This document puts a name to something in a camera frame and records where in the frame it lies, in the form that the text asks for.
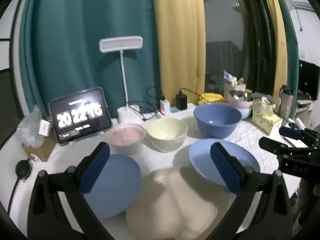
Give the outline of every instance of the tissue box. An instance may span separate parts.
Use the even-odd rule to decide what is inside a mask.
[[[50,135],[44,139],[44,143],[38,147],[33,148],[29,146],[22,145],[22,148],[26,152],[28,158],[33,159],[31,154],[37,156],[41,161],[46,162],[49,159],[49,156],[57,144],[57,139],[54,136],[54,132],[51,131]]]
[[[251,121],[260,129],[262,129],[267,135],[278,132],[282,123],[282,119],[276,114],[273,114],[271,117],[253,114]]]

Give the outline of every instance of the yellow curtain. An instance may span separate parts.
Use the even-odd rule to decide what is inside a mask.
[[[267,0],[268,8],[271,13],[272,24],[276,37],[276,78],[273,89],[273,97],[279,96],[282,85],[287,84],[287,45],[285,40],[284,23],[280,4],[278,0]]]
[[[205,22],[203,0],[154,0],[161,89],[171,104],[181,87],[204,92]],[[198,99],[183,91],[188,102]]]

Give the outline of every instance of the beige bowl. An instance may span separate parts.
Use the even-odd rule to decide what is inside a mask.
[[[201,240],[220,223],[228,203],[224,187],[207,182],[193,168],[166,168],[142,179],[126,218],[140,240]]]
[[[148,129],[151,143],[161,152],[177,150],[185,140],[188,125],[182,120],[164,117],[152,122]]]

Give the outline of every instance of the yellow bag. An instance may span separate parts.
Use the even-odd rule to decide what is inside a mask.
[[[221,102],[225,103],[223,101],[223,96],[216,93],[203,93],[201,95],[203,98],[205,98],[208,102]],[[202,105],[203,103],[207,103],[202,97],[199,97],[198,105]]]

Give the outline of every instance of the black round device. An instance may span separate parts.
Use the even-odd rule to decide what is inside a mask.
[[[31,164],[28,160],[19,161],[16,165],[16,174],[18,179],[26,180],[31,174]]]

